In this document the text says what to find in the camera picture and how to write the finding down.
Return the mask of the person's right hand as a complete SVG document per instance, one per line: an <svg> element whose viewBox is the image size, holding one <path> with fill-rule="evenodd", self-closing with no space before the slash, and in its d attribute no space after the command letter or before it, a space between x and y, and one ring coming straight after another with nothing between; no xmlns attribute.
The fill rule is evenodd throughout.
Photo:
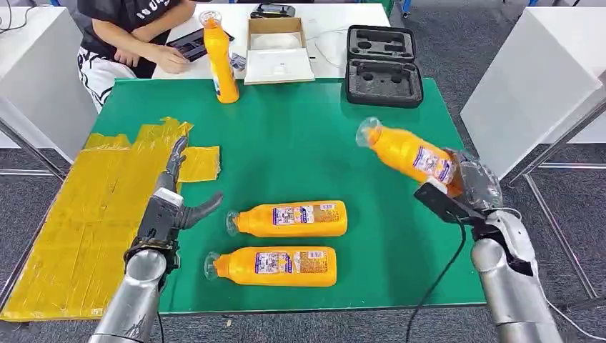
<svg viewBox="0 0 606 343"><path fill-rule="evenodd" d="M154 47L154 63L169 74L180 74L189 65L189 61L177 49L161 45Z"/></svg>

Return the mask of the person's left hand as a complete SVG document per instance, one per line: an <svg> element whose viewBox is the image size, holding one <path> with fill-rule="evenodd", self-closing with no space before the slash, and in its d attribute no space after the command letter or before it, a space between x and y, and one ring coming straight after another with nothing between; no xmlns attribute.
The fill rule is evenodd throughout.
<svg viewBox="0 0 606 343"><path fill-rule="evenodd" d="M140 55L124 49L117 49L114 55L116 62L132 68L138 67L140 58Z"/></svg>

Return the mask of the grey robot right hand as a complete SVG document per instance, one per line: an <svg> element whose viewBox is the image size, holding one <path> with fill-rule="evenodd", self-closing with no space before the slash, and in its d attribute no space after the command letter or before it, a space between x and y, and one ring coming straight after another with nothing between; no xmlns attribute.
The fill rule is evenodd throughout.
<svg viewBox="0 0 606 343"><path fill-rule="evenodd" d="M463 150L446 152L454 164L449 184L453 197L479 212L503 206L500 181L479 157Z"/></svg>

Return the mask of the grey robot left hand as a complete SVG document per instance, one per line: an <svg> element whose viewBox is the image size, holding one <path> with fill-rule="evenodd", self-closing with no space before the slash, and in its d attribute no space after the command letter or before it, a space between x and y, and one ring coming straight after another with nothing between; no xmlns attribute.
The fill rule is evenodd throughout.
<svg viewBox="0 0 606 343"><path fill-rule="evenodd" d="M175 142L169 155L167 165L158 176L154 196L163 200L160 205L161 212L157 219L162 224L170 225L175 229L190 229L198 221L211 214L223 200L221 192L215 193L210 199L195 207L184 206L184 200L177 194L179 171L186 157L184 150L188 143L187 136L181 136Z"/></svg>

